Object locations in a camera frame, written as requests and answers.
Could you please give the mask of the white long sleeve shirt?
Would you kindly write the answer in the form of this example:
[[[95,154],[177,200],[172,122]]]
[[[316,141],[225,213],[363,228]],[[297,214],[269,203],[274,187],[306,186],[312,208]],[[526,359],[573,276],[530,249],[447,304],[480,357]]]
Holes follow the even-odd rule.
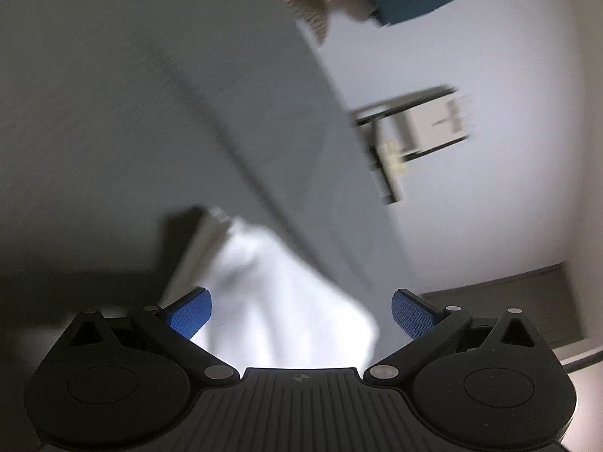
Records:
[[[211,318],[193,344],[238,371],[369,366],[374,317],[272,230],[193,209],[170,221],[165,241],[173,273],[161,305],[197,287],[211,294]]]

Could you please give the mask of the yellow cloth on chair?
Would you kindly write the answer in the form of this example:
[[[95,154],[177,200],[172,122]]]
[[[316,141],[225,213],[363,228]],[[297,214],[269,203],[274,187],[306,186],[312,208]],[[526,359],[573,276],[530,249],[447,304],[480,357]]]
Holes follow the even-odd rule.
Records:
[[[381,162],[391,176],[401,177],[406,172],[406,161],[399,143],[388,140],[380,146]]]

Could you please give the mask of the black and cream wooden chair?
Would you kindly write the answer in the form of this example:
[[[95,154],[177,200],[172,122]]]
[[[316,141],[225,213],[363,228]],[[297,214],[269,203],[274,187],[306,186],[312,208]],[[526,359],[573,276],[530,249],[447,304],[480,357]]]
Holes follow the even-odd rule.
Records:
[[[404,190],[402,177],[391,176],[383,167],[380,146],[396,140],[407,170],[409,162],[467,140],[471,132],[466,101],[458,88],[440,85],[352,112],[374,183],[385,204],[402,201]]]

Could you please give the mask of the grey bed sheet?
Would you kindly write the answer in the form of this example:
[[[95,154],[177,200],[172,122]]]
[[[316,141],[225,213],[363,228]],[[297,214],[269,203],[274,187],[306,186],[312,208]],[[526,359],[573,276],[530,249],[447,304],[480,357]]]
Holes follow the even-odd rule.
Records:
[[[399,340],[416,279],[282,0],[1,0],[1,308],[156,301],[193,213],[274,230]]]

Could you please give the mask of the woven grey basket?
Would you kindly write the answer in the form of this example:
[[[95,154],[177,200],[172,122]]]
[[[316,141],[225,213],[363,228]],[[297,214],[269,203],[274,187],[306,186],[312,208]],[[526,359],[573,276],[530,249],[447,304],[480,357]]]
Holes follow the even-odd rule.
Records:
[[[295,19],[321,46],[328,34],[328,7],[323,0],[284,0]]]

